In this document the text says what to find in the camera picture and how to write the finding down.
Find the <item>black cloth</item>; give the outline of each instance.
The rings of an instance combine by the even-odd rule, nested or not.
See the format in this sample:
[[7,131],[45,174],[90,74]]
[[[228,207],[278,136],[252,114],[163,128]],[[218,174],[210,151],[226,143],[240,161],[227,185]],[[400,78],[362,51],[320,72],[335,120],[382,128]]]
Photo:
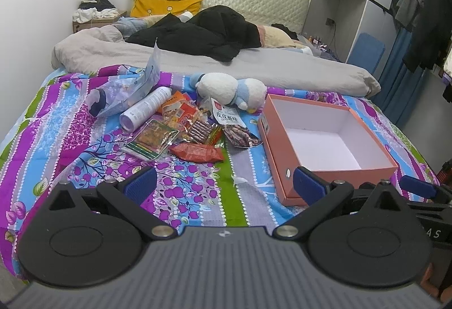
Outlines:
[[96,3],[80,3],[79,9],[90,9],[96,8],[98,12],[104,9],[114,9],[116,8],[108,0],[95,0]]
[[204,9],[186,23],[167,14],[126,42],[154,47],[156,39],[163,50],[205,55],[223,62],[231,61],[240,49],[261,46],[257,26],[223,5]]
[[447,102],[452,102],[452,85],[448,84],[442,96]]
[[425,0],[410,47],[403,57],[406,67],[433,69],[440,51],[447,49],[452,31],[452,0]]
[[286,26],[284,26],[283,24],[281,24],[281,23],[273,23],[273,24],[272,24],[272,27],[279,28],[281,31],[286,32],[286,33],[289,35],[289,37],[290,37],[291,39],[299,41],[298,36],[297,36],[297,33],[291,31],[290,29],[288,29],[288,28],[287,28]]

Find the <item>white plush toy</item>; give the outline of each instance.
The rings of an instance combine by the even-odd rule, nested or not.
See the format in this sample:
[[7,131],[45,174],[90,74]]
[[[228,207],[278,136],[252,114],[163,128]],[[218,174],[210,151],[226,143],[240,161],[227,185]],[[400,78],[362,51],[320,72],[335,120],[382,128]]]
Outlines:
[[254,113],[264,105],[267,88],[260,80],[237,80],[225,73],[193,74],[190,85],[202,97],[212,97],[222,105],[237,105],[239,109]]

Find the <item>box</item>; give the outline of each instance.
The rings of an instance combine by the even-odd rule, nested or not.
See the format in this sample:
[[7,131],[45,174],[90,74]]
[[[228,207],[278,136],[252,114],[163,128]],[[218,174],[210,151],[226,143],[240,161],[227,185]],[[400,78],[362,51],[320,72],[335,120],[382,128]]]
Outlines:
[[86,23],[72,22],[72,31],[77,33],[88,28],[108,26],[109,24],[115,23],[120,17],[126,16],[127,11],[120,11],[118,17],[91,19]]
[[304,166],[327,182],[358,188],[389,179],[397,164],[375,134],[350,108],[269,94],[258,122],[279,201],[306,205],[292,174]]

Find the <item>gray sweater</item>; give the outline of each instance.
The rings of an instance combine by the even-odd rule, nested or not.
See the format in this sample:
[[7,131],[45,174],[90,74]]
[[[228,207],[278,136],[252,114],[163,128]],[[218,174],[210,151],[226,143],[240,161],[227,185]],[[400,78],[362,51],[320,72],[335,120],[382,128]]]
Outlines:
[[413,27],[416,27],[417,18],[423,8],[423,3],[424,0],[399,0],[397,3],[399,10],[395,15],[395,19],[411,32]]

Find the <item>triangular hole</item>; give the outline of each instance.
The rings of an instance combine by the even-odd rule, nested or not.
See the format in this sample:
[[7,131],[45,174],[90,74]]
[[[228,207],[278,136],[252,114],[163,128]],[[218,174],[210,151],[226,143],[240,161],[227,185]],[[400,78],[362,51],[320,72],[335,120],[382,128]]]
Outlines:
[[59,209],[74,208],[75,203],[68,191],[60,191],[50,206],[51,211],[58,211]]
[[381,193],[378,202],[375,204],[376,208],[387,209],[389,211],[400,211],[400,207],[394,200],[390,192]]

